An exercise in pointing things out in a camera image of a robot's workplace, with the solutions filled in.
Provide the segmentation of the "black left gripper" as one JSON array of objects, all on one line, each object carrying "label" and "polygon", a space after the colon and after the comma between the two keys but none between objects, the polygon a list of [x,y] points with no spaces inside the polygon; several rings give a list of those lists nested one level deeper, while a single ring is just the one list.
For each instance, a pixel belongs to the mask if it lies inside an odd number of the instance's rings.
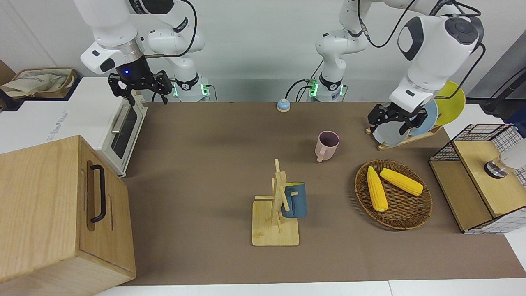
[{"label": "black left gripper", "polygon": [[370,133],[374,133],[376,128],[392,121],[402,122],[399,129],[400,135],[408,135],[410,127],[419,127],[428,117],[426,109],[422,106],[409,112],[395,103],[376,104],[369,113]]}]

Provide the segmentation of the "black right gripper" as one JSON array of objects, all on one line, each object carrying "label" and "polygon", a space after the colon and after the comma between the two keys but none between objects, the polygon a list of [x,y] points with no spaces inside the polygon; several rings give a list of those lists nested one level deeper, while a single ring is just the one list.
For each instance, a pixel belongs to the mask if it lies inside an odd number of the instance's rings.
[{"label": "black right gripper", "polygon": [[160,94],[163,104],[167,105],[173,87],[171,81],[163,70],[153,73],[145,56],[118,66],[116,71],[108,77],[110,88],[114,94],[124,94],[132,107],[136,104],[134,90],[144,89]]}]

